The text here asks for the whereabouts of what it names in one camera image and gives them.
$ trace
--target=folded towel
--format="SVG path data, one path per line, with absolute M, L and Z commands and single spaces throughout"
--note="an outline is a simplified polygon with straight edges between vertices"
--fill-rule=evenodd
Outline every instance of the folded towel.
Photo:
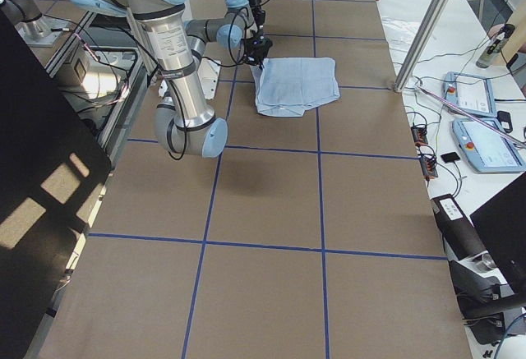
M 272 58 L 263 62 L 256 82 L 257 112 L 271 117 L 301 117 L 305 110 L 339 99 L 332 58 Z

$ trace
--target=black cable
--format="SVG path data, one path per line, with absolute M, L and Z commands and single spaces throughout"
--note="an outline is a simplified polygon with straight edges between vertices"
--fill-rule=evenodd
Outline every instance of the black cable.
M 91 40 L 91 42 L 93 43 L 93 45 L 94 45 L 95 47 L 97 47 L 97 48 L 100 48 L 99 44 L 95 41 L 95 39 L 94 39 L 93 37 L 91 37 L 90 33 L 85 29 L 85 27 L 84 27 L 83 25 L 79 24 L 78 22 L 75 22 L 75 21 L 72 21 L 72 20 L 68 20 L 68 19 L 66 19 L 66 18 L 60 18 L 60 17 L 58 17 L 58 16 L 50 16 L 49 14 L 43 14 L 43 15 L 44 15 L 44 16 L 47 16 L 47 17 L 49 17 L 49 18 L 53 18 L 53 19 L 55 19 L 55 20 L 60 20 L 60 21 L 70 22 L 70 23 L 72 23 L 73 25 L 78 26 L 78 27 L 79 27 L 79 28 L 80 28 L 80 29 L 86 34 L 86 36 L 88 36 L 88 37 L 90 38 L 90 40 Z M 80 39 L 82 40 L 82 38 L 78 35 L 78 32 L 73 31 L 73 33 L 74 33 L 78 38 L 80 38 Z M 117 78 L 117 74 L 115 73 L 115 71 L 113 71 L 113 69 L 123 70 L 124 72 L 127 72 L 127 70 L 124 69 L 124 68 L 122 68 L 122 67 L 117 67 L 117 66 L 114 66 L 114 65 L 110 64 L 110 63 L 109 63 L 109 59 L 108 59 L 108 57 L 106 57 L 105 55 L 103 55 L 103 56 L 106 58 L 106 60 L 108 61 L 108 63 L 101 62 L 99 59 L 95 59 L 95 60 L 96 60 L 98 63 L 100 63 L 101 65 L 108 66 L 108 67 L 110 67 L 110 68 L 112 69 L 112 73 L 113 73 L 113 75 L 115 76 L 115 81 L 116 81 L 117 84 L 118 84 L 119 81 L 118 81 L 118 78 Z
M 419 113 L 418 111 L 407 111 L 406 114 L 413 114 L 413 126 L 415 126 L 414 124 L 414 118 L 418 115 L 419 117 L 422 117 L 423 120 L 424 120 L 424 126 L 427 127 L 427 118 L 424 117 L 423 114 Z
M 495 14 L 495 18 L 493 18 L 493 21 L 491 22 L 487 32 L 486 32 L 486 35 L 484 36 L 484 39 L 482 39 L 482 41 L 478 44 L 477 48 L 473 51 L 473 55 L 469 58 L 469 60 L 464 64 L 464 66 L 462 67 L 462 69 L 459 71 L 459 74 L 457 75 L 460 76 L 461 73 L 464 72 L 464 69 L 466 68 L 466 66 L 471 62 L 471 60 L 473 59 L 473 57 L 475 56 L 475 53 L 477 52 L 477 50 L 482 47 L 482 45 L 484 45 L 486 43 L 486 38 L 488 37 L 489 35 L 489 31 L 491 30 L 491 28 L 494 26 L 495 24 L 495 21 L 497 19 L 497 17 L 502 13 L 502 11 L 504 10 L 504 8 L 507 6 L 508 4 L 508 1 L 509 0 L 505 0 L 505 2 L 502 4 L 502 7 L 501 9 Z
M 490 27 L 489 27 L 489 29 L 488 29 L 488 32 L 489 32 L 489 30 L 494 26 L 495 21 L 496 21 L 496 18 L 502 13 L 502 11 L 504 10 L 504 8 L 507 7 L 509 1 L 510 1 L 510 0 L 505 0 L 504 3 L 502 3 L 502 7 L 501 7 L 501 9 L 495 14 L 495 18 L 493 18 L 493 21 L 491 22 L 491 25 L 490 25 Z
M 454 182 L 455 182 L 455 187 L 454 187 L 454 192 L 453 192 L 453 197 L 455 198 L 457 195 L 458 195 L 458 191 L 459 191 L 459 188 L 460 188 L 460 182 L 459 182 L 459 179 L 457 178 L 457 176 L 455 176 L 455 174 L 449 170 L 446 166 L 444 166 L 442 163 L 440 162 L 436 162 L 436 164 L 438 166 L 440 166 L 441 168 L 443 168 L 444 170 L 446 170 L 449 174 L 451 174 L 451 176 L 454 178 Z
M 262 4 L 260 4 L 260 7 L 263 7 L 266 3 L 270 2 L 271 0 L 265 0 Z
M 152 62 L 157 66 L 159 67 L 159 64 L 157 63 L 157 59 L 152 55 L 152 53 L 150 51 L 148 51 L 148 49 L 142 45 L 142 43 L 139 42 L 139 40 L 136 39 L 136 37 L 134 35 L 132 35 L 132 33 L 128 32 L 127 30 L 125 30 L 124 28 L 122 28 L 121 26 L 119 25 L 115 25 L 109 18 L 107 18 L 106 16 L 102 16 L 107 22 L 109 22 L 112 26 L 116 27 L 119 31 L 123 32 L 126 36 L 128 36 L 131 40 L 133 40 L 133 42 L 135 44 L 137 44 L 137 47 L 139 47 L 140 49 L 142 49 L 144 51 L 144 53 L 146 55 L 148 55 L 148 57 L 150 57 L 150 59 L 152 60 Z M 97 26 L 99 28 L 102 28 L 102 29 L 106 29 L 106 30 L 110 30 L 110 31 L 116 31 L 116 30 L 113 30 L 113 29 L 110 29 L 110 28 L 107 28 L 105 26 Z
M 170 151 L 168 151 L 168 155 L 170 156 L 170 158 L 172 158 L 173 160 L 179 161 L 179 160 L 182 159 L 182 157 L 187 152 L 188 126 L 187 126 L 187 120 L 184 117 L 184 111 L 182 110 L 181 98 L 179 97 L 178 91 L 176 90 L 175 86 L 172 84 L 172 81 L 168 80 L 168 81 L 166 81 L 166 83 L 172 89 L 172 92 L 175 95 L 175 99 L 178 101 L 179 110 L 181 112 L 182 125 L 184 127 L 184 145 L 182 146 L 182 151 L 181 151 L 180 156 L 175 157 L 175 156 L 172 155 L 172 153 Z
M 460 172 L 459 165 L 455 161 L 453 161 L 453 165 L 456 167 L 457 172 L 459 173 L 459 182 L 460 182 L 459 190 L 457 191 L 456 194 L 453 194 L 453 197 L 456 197 L 456 196 L 460 195 L 460 192 L 462 191 L 462 184 L 463 184 L 464 180 L 462 178 L 462 173 Z
M 236 66 L 239 66 L 241 64 L 244 63 L 244 54 L 241 58 L 239 58 L 238 60 L 236 60 L 236 58 L 233 57 L 233 54 L 232 54 L 232 46 L 230 45 L 230 37 L 232 36 L 232 28 L 233 28 L 233 24 L 234 22 L 236 21 L 236 18 L 238 16 L 240 16 L 240 12 L 245 9 L 247 11 L 247 16 L 248 16 L 248 8 L 246 7 L 241 7 L 239 8 L 236 13 L 233 15 L 233 18 L 232 18 L 232 22 L 230 23 L 230 29 L 228 29 L 228 53 L 230 54 L 230 58 L 232 59 L 232 62 L 234 62 L 234 64 Z M 243 30 L 243 35 L 245 34 L 245 32 L 247 32 L 247 29 L 248 29 L 248 24 L 247 24 L 247 21 L 245 20 L 245 18 L 243 18 L 242 16 L 240 16 L 242 19 L 243 19 L 243 22 L 245 23 L 245 29 Z
M 494 99 L 497 103 L 524 103 L 525 99 Z

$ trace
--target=cable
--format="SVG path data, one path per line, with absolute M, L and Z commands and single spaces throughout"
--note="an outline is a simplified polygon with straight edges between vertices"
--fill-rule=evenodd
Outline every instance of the cable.
M 218 61 L 215 61 L 214 59 L 210 58 L 210 57 L 207 57 L 207 56 L 203 56 L 202 58 L 203 59 L 206 59 L 208 61 L 211 61 L 213 63 L 215 63 L 216 65 L 218 65 L 219 67 L 224 67 L 224 68 L 232 68 L 232 67 L 237 67 L 237 66 L 241 66 L 243 63 L 245 63 L 245 54 L 243 53 L 242 57 L 239 58 L 239 60 L 237 60 L 236 58 L 233 57 L 233 53 L 232 53 L 232 46 L 230 45 L 230 36 L 232 35 L 232 28 L 233 28 L 233 24 L 236 20 L 236 18 L 239 16 L 239 13 L 245 9 L 247 11 L 247 16 L 248 16 L 248 8 L 246 7 L 241 7 L 239 8 L 236 13 L 234 14 L 233 16 L 233 19 L 232 19 L 232 22 L 230 23 L 230 29 L 228 30 L 228 53 L 230 55 L 230 58 L 232 59 L 232 62 L 233 64 L 232 65 L 224 65 L 222 63 L 219 63 Z M 243 19 L 243 22 L 245 23 L 245 29 L 243 30 L 243 33 L 245 33 L 248 29 L 248 24 L 247 24 L 247 20 L 245 20 L 244 17 L 241 17 Z M 238 56 L 241 54 L 241 43 L 240 43 L 240 46 L 239 46 L 239 52 L 238 52 Z
M 462 191 L 462 184 L 464 182 L 464 179 L 462 178 L 462 173 L 460 172 L 459 165 L 455 161 L 453 161 L 453 165 L 456 167 L 457 172 L 459 173 L 459 182 L 460 182 L 459 189 L 457 190 L 456 193 L 453 194 L 453 197 L 456 197 L 460 195 L 460 192 Z
M 451 174 L 451 176 L 454 178 L 454 182 L 455 182 L 455 187 L 454 187 L 454 192 L 453 192 L 453 197 L 455 198 L 456 196 L 458 196 L 458 192 L 459 192 L 459 189 L 461 187 L 461 182 L 459 181 L 459 179 L 457 178 L 457 176 L 455 176 L 455 174 L 449 170 L 446 166 L 444 166 L 442 163 L 440 162 L 436 162 L 436 164 L 438 166 L 440 166 L 441 168 L 443 168 L 444 170 L 446 170 L 449 174 Z
M 175 86 L 172 84 L 172 81 L 168 80 L 168 81 L 166 81 L 166 83 L 172 89 L 173 94 L 175 95 L 175 99 L 177 99 L 177 101 L 178 101 L 179 110 L 181 112 L 182 125 L 184 126 L 184 145 L 182 146 L 182 151 L 181 151 L 180 156 L 175 157 L 175 156 L 172 155 L 172 153 L 170 151 L 168 151 L 168 155 L 170 156 L 170 158 L 172 158 L 173 160 L 179 161 L 179 160 L 182 159 L 182 157 L 187 152 L 188 126 L 187 126 L 187 120 L 184 117 L 184 111 L 182 110 L 181 98 L 179 98 L 178 91 L 176 90 Z
M 521 315 L 519 315 L 517 318 L 515 318 L 514 320 L 512 320 L 511 323 L 510 323 L 510 325 L 506 328 L 504 334 L 502 335 L 501 341 L 499 342 L 499 345 L 498 345 L 497 348 L 496 348 L 495 356 L 493 357 L 493 359 L 497 359 L 497 358 L 498 358 L 498 356 L 499 356 L 499 352 L 501 351 L 502 344 L 504 343 L 504 340 L 506 340 L 506 338 L 508 337 L 508 334 L 510 333 L 511 328 L 514 326 L 514 324 L 516 324 L 517 322 L 519 322 L 519 320 L 520 320 L 521 318 L 526 318 L 526 314 L 521 314 Z
M 494 99 L 497 103 L 524 103 L 524 99 Z
M 148 51 L 148 49 L 141 43 L 139 42 L 139 40 L 136 39 L 136 37 L 134 35 L 132 35 L 132 33 L 128 32 L 127 30 L 125 30 L 124 28 L 122 28 L 121 26 L 119 25 L 115 25 L 107 16 L 102 16 L 107 22 L 109 22 L 110 24 L 112 24 L 112 26 L 115 26 L 118 30 L 120 30 L 121 32 L 123 32 L 126 36 L 128 36 L 131 40 L 133 40 L 133 42 L 135 44 L 137 44 L 137 47 L 139 47 L 140 49 L 142 49 L 144 51 L 144 53 L 146 55 L 148 55 L 148 57 L 152 60 L 152 62 L 156 65 L 156 68 L 159 68 L 159 64 L 157 63 L 157 59 L 152 55 L 152 53 L 150 51 Z M 102 28 L 102 29 L 106 29 L 106 30 L 110 30 L 110 31 L 116 31 L 114 29 L 110 29 L 110 28 L 107 28 L 105 26 L 97 26 L 99 28 Z
M 265 0 L 262 4 L 260 4 L 260 7 L 263 7 L 266 3 L 270 2 L 271 0 Z
M 413 114 L 413 122 L 412 122 L 412 125 L 414 127 L 418 127 L 418 125 L 415 125 L 414 124 L 414 118 L 418 115 L 419 117 L 422 117 L 423 120 L 424 120 L 424 123 L 423 124 L 420 124 L 420 127 L 423 125 L 425 127 L 425 129 L 427 129 L 427 118 L 424 117 L 423 114 L 419 113 L 418 111 L 407 111 L 406 114 Z

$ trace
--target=white cloth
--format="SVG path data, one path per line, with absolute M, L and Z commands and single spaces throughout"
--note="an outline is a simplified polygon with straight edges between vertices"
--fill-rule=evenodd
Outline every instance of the white cloth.
M 263 62 L 256 82 L 259 114 L 271 117 L 301 117 L 305 110 L 339 99 L 332 58 L 271 58 Z

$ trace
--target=label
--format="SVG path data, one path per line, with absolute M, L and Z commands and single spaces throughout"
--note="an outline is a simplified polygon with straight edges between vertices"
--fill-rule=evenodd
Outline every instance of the label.
M 159 59 L 169 59 L 187 53 L 187 39 L 182 26 L 176 26 L 165 32 L 148 32 L 155 56 Z
M 462 213 L 452 199 L 441 200 L 441 205 L 447 216 L 450 217 L 452 221 L 462 218 Z

